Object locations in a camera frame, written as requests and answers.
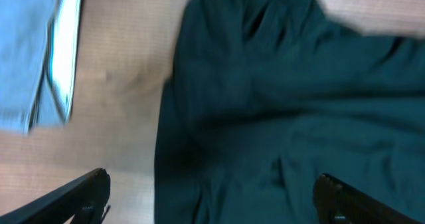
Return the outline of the black Sydrogen t-shirt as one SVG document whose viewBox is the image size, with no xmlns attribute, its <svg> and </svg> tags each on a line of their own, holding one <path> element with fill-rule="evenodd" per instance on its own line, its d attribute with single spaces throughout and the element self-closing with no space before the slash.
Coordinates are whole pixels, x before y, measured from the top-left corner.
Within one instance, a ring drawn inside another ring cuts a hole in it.
<svg viewBox="0 0 425 224">
<path fill-rule="evenodd" d="M 189 0 L 161 99 L 156 223 L 316 223 L 329 173 L 424 220 L 424 41 L 316 0 Z"/>
</svg>

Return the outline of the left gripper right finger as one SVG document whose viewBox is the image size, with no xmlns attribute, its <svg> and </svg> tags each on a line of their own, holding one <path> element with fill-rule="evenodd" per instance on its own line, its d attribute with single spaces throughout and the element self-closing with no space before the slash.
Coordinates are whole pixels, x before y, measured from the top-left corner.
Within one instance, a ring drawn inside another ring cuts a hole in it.
<svg viewBox="0 0 425 224">
<path fill-rule="evenodd" d="M 328 173 L 315 181 L 313 204 L 320 224 L 420 224 Z"/>
</svg>

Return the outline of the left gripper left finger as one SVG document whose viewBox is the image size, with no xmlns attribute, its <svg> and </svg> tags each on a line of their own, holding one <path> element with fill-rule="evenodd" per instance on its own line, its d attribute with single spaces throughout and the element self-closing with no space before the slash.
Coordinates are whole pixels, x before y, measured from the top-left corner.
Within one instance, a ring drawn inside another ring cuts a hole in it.
<svg viewBox="0 0 425 224">
<path fill-rule="evenodd" d="M 110 210 L 111 179 L 96 168 L 58 189 L 1 216 L 6 224 L 40 224 L 70 221 L 71 224 L 101 224 Z"/>
</svg>

